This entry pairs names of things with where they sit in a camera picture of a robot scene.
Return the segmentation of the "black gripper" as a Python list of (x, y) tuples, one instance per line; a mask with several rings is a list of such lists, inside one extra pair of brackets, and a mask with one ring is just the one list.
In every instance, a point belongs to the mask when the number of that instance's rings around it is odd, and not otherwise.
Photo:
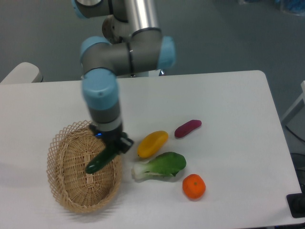
[(120, 153), (127, 153), (134, 144), (134, 141), (131, 140), (125, 132), (123, 132), (122, 124), (111, 131), (99, 130), (94, 124), (89, 124), (89, 129), (92, 131), (93, 135), (96, 138), (101, 139), (106, 146), (113, 144), (118, 148)]

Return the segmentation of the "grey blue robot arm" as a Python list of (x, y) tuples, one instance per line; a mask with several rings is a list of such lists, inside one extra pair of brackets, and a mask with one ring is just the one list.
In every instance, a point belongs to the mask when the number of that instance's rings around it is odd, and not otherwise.
[(111, 16), (124, 24), (106, 36), (87, 38), (81, 45), (82, 94), (91, 115), (90, 129), (113, 154), (133, 145), (123, 133), (117, 77), (170, 68), (176, 60), (173, 38), (163, 36), (153, 0), (74, 0), (80, 18)]

